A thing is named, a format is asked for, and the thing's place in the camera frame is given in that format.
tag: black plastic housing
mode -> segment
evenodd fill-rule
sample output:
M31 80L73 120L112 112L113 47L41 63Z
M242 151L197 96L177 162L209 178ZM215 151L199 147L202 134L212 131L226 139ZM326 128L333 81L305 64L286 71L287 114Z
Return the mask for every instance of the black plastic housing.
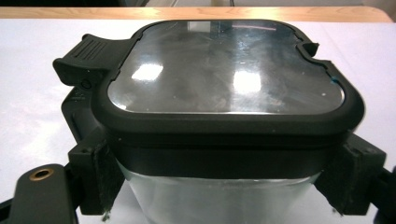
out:
M89 111L117 160L132 172L227 179L307 177L323 170L363 117L363 101L347 79L331 62L312 58L318 44L299 29L277 21L268 22L291 29L301 40L296 50L308 62L322 66L342 88L344 102L334 111L316 115L162 114L116 107L107 95L108 86L145 30L164 22L173 21L152 23L127 40L85 35L78 46L54 62L63 83L91 92ZM101 44L90 44L95 41ZM94 56L81 57L84 52L94 52Z

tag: white table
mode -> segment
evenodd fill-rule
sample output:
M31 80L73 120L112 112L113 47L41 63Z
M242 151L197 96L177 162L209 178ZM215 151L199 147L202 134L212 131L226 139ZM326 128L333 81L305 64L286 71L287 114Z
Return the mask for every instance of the white table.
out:
M13 197L17 179L48 163L67 164L75 145L61 103L71 90L52 61L63 57L86 34L129 38L151 21L0 20L0 202ZM366 114L356 134L388 153L396 165L396 24L291 22L319 42L316 58L331 60L359 90ZM288 214L293 224L370 224L366 217L340 217L314 187ZM82 217L81 224L101 223ZM108 223L144 223L129 186L124 185Z

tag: brass insert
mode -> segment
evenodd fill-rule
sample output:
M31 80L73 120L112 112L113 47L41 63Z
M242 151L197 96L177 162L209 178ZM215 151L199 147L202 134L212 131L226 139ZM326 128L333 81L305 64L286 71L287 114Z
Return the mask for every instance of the brass insert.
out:
M44 169L40 169L35 171L34 173L32 173L29 176L29 179L32 181L40 181L43 180L49 176L51 176L53 174L53 170L50 168L44 168Z

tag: black plastic frame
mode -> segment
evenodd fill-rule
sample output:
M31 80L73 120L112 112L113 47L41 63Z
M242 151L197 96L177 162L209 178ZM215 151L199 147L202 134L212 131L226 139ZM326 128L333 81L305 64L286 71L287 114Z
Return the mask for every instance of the black plastic frame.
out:
M98 130L92 133L96 137L100 136ZM90 142L88 145L98 143L96 140L88 141ZM74 156L78 156L76 153L79 154L81 149L86 146L87 142L78 144L69 152L69 155L72 153L75 154ZM103 152L102 149L104 148L99 147L83 157L93 158L92 154L96 154L97 150ZM393 168L392 173L382 168L385 157L385 152L352 134L332 161L331 166L316 181L315 186L327 198L331 206L342 215L365 215L369 204L372 203L378 208L374 224L395 223L396 167ZM108 161L109 157L97 157L99 164L108 164ZM91 172L85 175L74 175L73 166L84 173L87 170L91 170ZM88 169L81 170L79 166L88 167ZM14 198L0 203L0 223L75 224L78 223L75 209L80 206L83 210L84 201L87 200L90 201L92 207L90 210L95 211L90 215L103 214L104 210L100 207L107 209L109 206L111 207L119 189L114 189L115 179L111 172L107 173L107 178L99 182L92 181L92 177L95 176L95 173L97 175L106 173L108 168L93 165L92 160L77 159L71 160L65 167L58 164L47 164L28 171L20 177ZM46 175L46 178L31 178L32 175L37 177L38 171L44 170L53 170L54 172L51 175L47 173L40 176ZM89 188L84 187L83 183L86 182L89 182ZM104 200L101 203L96 201L90 192L92 188L100 190L99 194L95 193L95 197L111 199L111 201Z
M146 114L121 110L109 100L108 86L144 31L162 22L169 21L147 25L131 39L123 40L130 47L122 51L109 49L123 60L117 66L101 64L99 71L106 74L93 79L90 90L93 116L119 162L133 172L204 178L306 177L324 168L363 117L363 100L347 79L331 62L312 58L318 45L296 27L278 21L272 22L289 27L302 40L296 48L303 57L323 66L331 80L341 86L345 101L339 108L320 115L296 116ZM81 80L84 79L70 84L83 87Z

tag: wooden table edge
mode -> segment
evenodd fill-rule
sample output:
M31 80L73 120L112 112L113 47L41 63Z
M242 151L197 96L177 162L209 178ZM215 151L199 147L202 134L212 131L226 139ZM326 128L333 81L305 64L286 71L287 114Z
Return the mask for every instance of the wooden table edge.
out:
M374 7L0 7L0 19L392 22Z

